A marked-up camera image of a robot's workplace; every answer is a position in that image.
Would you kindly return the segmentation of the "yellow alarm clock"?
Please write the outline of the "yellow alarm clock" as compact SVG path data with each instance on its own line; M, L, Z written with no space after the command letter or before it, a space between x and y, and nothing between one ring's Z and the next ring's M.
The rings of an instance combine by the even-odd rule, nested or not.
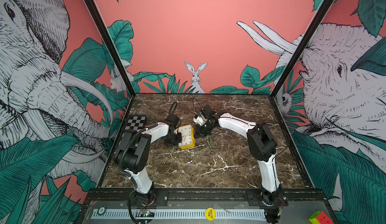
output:
M180 126L178 128L178 133L182 135L182 141L179 143L179 147L182 150L191 149L195 147L195 130L191 124Z

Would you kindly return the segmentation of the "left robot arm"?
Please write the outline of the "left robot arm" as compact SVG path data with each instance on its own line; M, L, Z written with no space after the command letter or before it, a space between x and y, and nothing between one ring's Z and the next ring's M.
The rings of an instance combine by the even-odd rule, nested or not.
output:
M114 161L119 173L132 181L137 193L149 194L154 188L146 170L151 143L158 139L173 144L180 143L182 137L177 133L179 122L163 120L137 131L129 129L122 136Z

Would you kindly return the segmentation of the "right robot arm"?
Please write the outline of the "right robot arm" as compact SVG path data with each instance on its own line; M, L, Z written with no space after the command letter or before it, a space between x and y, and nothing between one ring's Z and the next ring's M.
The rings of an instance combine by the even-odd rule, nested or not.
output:
M275 164L276 141L264 122L251 122L235 117L229 113L213 114L205 117L203 113L195 115L197 136L209 135L216 127L231 130L248 141L250 154L258 161L261 172L262 188L274 193L280 186Z

